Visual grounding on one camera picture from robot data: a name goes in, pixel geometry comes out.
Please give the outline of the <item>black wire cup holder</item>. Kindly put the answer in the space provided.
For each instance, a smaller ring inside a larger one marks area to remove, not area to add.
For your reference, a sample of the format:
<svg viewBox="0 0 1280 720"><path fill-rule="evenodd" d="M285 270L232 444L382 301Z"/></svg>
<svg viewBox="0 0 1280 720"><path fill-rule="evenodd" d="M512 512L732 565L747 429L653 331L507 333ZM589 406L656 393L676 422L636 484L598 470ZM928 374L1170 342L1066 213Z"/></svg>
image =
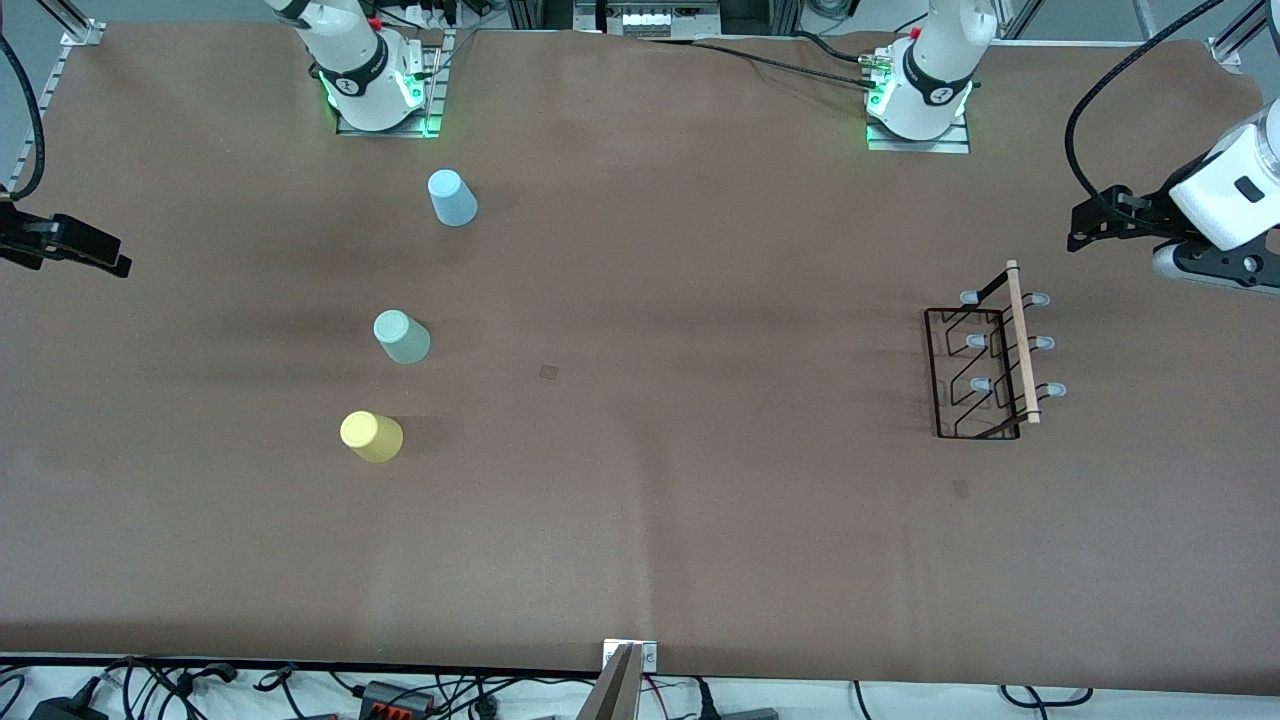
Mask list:
<svg viewBox="0 0 1280 720"><path fill-rule="evenodd" d="M987 284L959 295L952 307L922 313L933 434L955 441L1016 441L1044 420L1044 404L1066 393L1041 380L1036 360L1056 341L1030 329L1028 314L1047 293L1027 290L1009 260Z"/></svg>

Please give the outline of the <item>pale green plastic cup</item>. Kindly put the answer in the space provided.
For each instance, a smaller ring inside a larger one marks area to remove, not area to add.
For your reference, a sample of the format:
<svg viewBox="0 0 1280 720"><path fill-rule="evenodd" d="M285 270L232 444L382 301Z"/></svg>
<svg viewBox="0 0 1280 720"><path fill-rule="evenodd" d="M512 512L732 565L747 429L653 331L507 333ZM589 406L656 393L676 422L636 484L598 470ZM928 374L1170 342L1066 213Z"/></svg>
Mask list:
<svg viewBox="0 0 1280 720"><path fill-rule="evenodd" d="M380 313L372 323L372 333L388 357L397 364L420 363L430 352L430 332L402 310L388 309Z"/></svg>

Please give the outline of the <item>yellow plastic cup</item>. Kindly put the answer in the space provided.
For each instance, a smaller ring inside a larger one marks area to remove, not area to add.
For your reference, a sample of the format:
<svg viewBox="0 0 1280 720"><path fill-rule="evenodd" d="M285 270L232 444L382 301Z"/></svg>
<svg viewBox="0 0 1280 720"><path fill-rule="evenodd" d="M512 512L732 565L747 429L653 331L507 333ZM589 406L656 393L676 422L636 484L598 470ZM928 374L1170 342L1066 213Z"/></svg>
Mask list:
<svg viewBox="0 0 1280 720"><path fill-rule="evenodd" d="M340 424L342 442L367 462L388 462L402 448L401 424L370 411L351 413Z"/></svg>

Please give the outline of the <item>light blue plastic cup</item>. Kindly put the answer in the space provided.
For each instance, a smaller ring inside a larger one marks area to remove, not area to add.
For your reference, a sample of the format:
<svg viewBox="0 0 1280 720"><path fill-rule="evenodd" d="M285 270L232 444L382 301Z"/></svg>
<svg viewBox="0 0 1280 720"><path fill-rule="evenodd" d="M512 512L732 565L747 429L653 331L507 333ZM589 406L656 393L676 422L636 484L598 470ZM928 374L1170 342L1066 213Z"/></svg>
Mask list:
<svg viewBox="0 0 1280 720"><path fill-rule="evenodd" d="M477 200L457 170L442 168L433 172L426 187L436 219L443 225L466 225L477 215Z"/></svg>

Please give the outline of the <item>brown table mat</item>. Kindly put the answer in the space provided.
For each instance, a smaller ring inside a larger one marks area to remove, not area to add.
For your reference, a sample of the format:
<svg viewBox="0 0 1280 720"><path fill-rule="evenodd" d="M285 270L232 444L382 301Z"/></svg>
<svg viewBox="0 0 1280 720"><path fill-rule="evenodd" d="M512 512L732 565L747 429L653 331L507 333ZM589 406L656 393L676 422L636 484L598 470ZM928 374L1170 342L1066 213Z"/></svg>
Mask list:
<svg viewBox="0 0 1280 720"><path fill-rule="evenodd" d="M1065 249L1062 128L1121 56L992 47L940 156L869 150L858 91L575 32L481 32L438 138L340 137L291 28L110 26L29 209L132 273L0 263L0 652L594 670L630 637L667 673L1280 694L1280 299ZM938 439L922 313L1009 260L1066 393Z"/></svg>

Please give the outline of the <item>white power strip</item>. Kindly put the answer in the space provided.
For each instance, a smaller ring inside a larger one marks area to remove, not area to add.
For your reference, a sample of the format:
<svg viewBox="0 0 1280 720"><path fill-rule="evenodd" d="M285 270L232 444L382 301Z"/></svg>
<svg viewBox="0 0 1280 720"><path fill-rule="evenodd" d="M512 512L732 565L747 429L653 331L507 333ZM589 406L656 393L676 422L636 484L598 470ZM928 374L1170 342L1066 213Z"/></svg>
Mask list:
<svg viewBox="0 0 1280 720"><path fill-rule="evenodd" d="M411 29L457 29L457 0L372 0L378 14Z"/></svg>

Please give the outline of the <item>black power adapter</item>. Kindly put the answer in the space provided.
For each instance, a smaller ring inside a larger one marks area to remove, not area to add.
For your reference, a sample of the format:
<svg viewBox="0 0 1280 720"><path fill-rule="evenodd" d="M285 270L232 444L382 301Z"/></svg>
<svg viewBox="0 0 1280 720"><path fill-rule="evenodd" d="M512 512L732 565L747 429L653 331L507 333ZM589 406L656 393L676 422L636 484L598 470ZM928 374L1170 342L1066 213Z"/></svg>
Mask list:
<svg viewBox="0 0 1280 720"><path fill-rule="evenodd" d="M28 720L110 720L106 714L73 698L52 697L40 701Z"/></svg>

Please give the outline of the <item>grey box with white connectors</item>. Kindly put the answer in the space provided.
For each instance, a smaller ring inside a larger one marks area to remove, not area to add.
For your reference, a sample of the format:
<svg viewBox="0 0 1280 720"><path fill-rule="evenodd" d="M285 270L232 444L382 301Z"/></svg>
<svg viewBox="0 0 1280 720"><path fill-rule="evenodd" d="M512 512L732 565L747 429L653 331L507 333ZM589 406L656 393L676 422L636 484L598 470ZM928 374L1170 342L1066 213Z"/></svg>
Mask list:
<svg viewBox="0 0 1280 720"><path fill-rule="evenodd" d="M695 40L722 31L718 0L573 0L571 28L631 38Z"/></svg>

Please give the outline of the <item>orange black connector block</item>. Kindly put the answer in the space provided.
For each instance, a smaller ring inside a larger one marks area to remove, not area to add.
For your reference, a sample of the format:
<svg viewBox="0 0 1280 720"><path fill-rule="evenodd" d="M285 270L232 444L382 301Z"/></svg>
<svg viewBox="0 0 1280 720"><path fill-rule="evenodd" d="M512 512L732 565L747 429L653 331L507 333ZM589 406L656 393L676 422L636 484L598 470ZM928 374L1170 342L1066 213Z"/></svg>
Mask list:
<svg viewBox="0 0 1280 720"><path fill-rule="evenodd" d="M358 688L361 705L357 720L428 720L436 705L426 692L385 682L370 682Z"/></svg>

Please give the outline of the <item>perforated silver side rail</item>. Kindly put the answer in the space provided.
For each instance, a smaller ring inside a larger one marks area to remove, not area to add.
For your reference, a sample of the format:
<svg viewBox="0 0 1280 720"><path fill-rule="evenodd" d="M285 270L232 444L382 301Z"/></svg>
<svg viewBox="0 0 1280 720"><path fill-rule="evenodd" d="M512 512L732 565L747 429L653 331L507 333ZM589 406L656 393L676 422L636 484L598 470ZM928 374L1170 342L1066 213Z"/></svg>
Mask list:
<svg viewBox="0 0 1280 720"><path fill-rule="evenodd" d="M18 79L31 126L28 137L26 138L23 149L15 161L14 172L12 173L9 181L3 186L4 191L0 191L0 199L6 201L20 201L36 192L45 176L49 143L44 118L46 110L49 109L49 104L52 100L52 94L56 90L65 69L67 59L70 55L70 47L59 46L58 59L50 70L44 88L38 94L35 91L31 79L27 76L26 67L18 58L12 42L3 35L0 35L0 53L5 58L10 72Z"/></svg>

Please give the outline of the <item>silver corner frame rail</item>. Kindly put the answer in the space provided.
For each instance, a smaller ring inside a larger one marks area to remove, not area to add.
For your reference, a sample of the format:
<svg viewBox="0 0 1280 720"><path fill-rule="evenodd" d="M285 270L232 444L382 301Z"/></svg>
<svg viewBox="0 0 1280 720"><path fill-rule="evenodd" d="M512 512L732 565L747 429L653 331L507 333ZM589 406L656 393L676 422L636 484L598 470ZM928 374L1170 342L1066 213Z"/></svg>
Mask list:
<svg viewBox="0 0 1280 720"><path fill-rule="evenodd" d="M1280 55L1280 0L1247 0L1244 9L1208 41L1217 64L1240 69L1240 53L1253 40L1267 36Z"/></svg>
<svg viewBox="0 0 1280 720"><path fill-rule="evenodd" d="M64 47L96 46L106 24L82 12L73 0L35 0L60 27Z"/></svg>

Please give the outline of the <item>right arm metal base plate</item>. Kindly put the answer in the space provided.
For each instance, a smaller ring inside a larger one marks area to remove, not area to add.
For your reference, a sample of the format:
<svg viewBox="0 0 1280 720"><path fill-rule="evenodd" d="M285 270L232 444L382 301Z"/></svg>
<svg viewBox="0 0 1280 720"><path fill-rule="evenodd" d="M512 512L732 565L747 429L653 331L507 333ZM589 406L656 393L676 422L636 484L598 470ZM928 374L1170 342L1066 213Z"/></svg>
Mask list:
<svg viewBox="0 0 1280 720"><path fill-rule="evenodd" d="M456 32L444 29L435 44L406 38L390 64L390 81L396 83L396 100L384 102L385 117L402 114L397 123L380 129L362 129L338 111L335 100L328 97L335 135L346 137L435 138L440 133L444 102L451 77L447 65L454 55Z"/></svg>

